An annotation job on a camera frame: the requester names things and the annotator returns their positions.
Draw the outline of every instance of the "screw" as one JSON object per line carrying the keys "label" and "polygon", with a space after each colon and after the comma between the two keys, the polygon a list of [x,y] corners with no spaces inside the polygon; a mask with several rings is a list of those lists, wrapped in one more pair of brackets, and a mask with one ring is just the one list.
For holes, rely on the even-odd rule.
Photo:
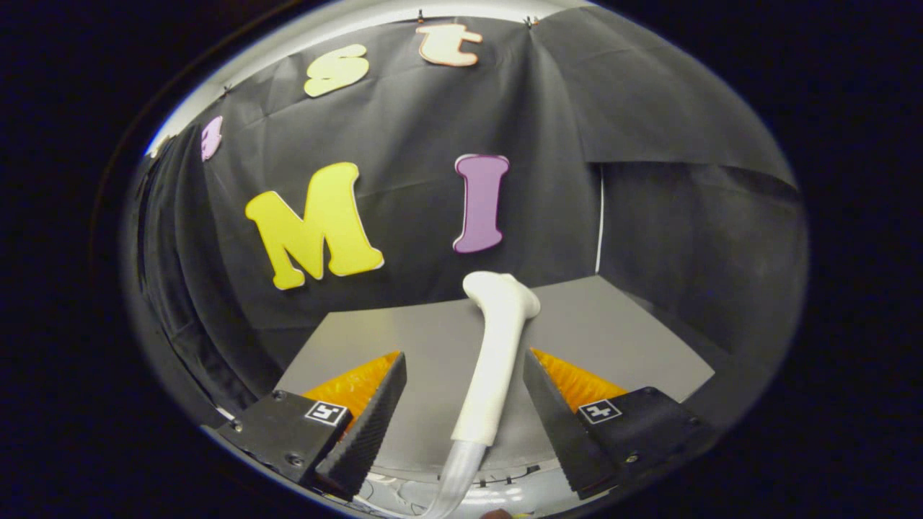
{"label": "screw", "polygon": [[298,454],[289,454],[285,456],[285,461],[291,466],[301,466],[305,462]]}

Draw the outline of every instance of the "white handle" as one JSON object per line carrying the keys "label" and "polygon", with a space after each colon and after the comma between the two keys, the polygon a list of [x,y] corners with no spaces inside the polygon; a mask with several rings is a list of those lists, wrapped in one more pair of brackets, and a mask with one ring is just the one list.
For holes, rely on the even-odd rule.
{"label": "white handle", "polygon": [[461,286],[484,313],[484,341],[451,438],[490,446],[497,436],[522,326],[542,307],[532,290],[510,274],[472,272]]}

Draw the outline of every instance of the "black fabric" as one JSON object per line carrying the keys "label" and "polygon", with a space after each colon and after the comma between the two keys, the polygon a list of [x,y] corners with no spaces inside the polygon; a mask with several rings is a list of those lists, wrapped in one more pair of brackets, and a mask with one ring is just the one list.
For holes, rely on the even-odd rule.
{"label": "black fabric", "polygon": [[759,117],[660,36],[598,6],[560,11],[533,33],[560,68],[587,162],[721,164],[795,185]]}
{"label": "black fabric", "polygon": [[[593,274],[599,187],[581,160],[568,95],[556,64],[524,25],[455,18],[484,35],[470,67],[419,56],[418,24],[393,23],[292,55],[233,88],[201,117],[223,116],[222,143],[205,162],[222,263],[246,322],[287,366],[329,311],[463,298],[473,270],[511,272],[529,285]],[[349,87],[316,99],[303,90],[318,56],[361,43],[370,69]],[[509,158],[496,247],[458,254],[464,153]],[[244,214],[274,190],[301,215],[316,170],[356,163],[356,205],[383,268],[280,291],[256,225]]]}
{"label": "black fabric", "polygon": [[[755,399],[797,323],[807,269],[799,195],[756,115],[704,66],[603,9],[531,29],[427,23],[439,22],[484,36],[462,44],[475,66],[426,62],[415,21],[359,30],[233,86],[162,151],[142,222],[146,293],[213,401],[234,412],[266,394],[330,311],[464,298],[474,270],[530,286],[593,275],[601,201],[599,273],[707,338],[717,371],[752,368],[737,394]],[[306,96],[308,65],[355,43],[367,75]],[[222,142],[203,163],[199,132],[218,115]],[[510,162],[503,241],[474,254],[452,248],[465,153]],[[279,290],[245,206],[275,191],[302,216],[312,175],[338,162],[359,168],[356,206],[385,264],[337,277],[328,254],[323,279]],[[721,392],[738,375],[716,375],[699,394],[724,400],[696,412],[733,421],[749,402]]]}
{"label": "black fabric", "polygon": [[793,187],[718,165],[601,165],[600,274],[728,353],[775,370],[807,282]]}
{"label": "black fabric", "polygon": [[175,354],[211,401],[238,413],[281,375],[241,318],[217,257],[204,195],[200,127],[184,130],[151,173],[139,256],[144,294]]}

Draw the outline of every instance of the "purple letter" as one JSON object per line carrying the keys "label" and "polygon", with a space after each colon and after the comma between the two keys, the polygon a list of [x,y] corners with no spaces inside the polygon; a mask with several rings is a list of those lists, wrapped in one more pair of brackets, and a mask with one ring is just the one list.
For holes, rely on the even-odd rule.
{"label": "purple letter", "polygon": [[202,130],[202,162],[207,161],[218,150],[218,145],[222,143],[222,121],[224,117],[220,115],[211,119],[211,122]]}
{"label": "purple letter", "polygon": [[497,229],[497,203],[500,178],[508,170],[509,160],[501,155],[462,155],[455,161],[455,171],[464,177],[464,223],[452,244],[455,252],[477,252],[503,239]]}

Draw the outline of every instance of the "orange soft pad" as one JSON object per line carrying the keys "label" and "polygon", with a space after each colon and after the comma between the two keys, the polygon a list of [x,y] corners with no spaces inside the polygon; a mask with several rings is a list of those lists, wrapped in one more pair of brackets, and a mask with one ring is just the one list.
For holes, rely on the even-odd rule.
{"label": "orange soft pad", "polygon": [[391,364],[394,363],[399,353],[391,352],[380,356],[368,364],[343,373],[336,379],[327,380],[302,396],[328,404],[349,407],[350,412],[353,413],[353,421],[346,427],[348,431],[355,420],[366,410],[368,401],[372,399],[372,395],[388,374]]}
{"label": "orange soft pad", "polygon": [[557,386],[557,390],[564,396],[564,400],[570,406],[570,411],[574,413],[581,405],[615,398],[627,393],[616,384],[600,379],[585,369],[577,368],[535,348],[531,349]]}

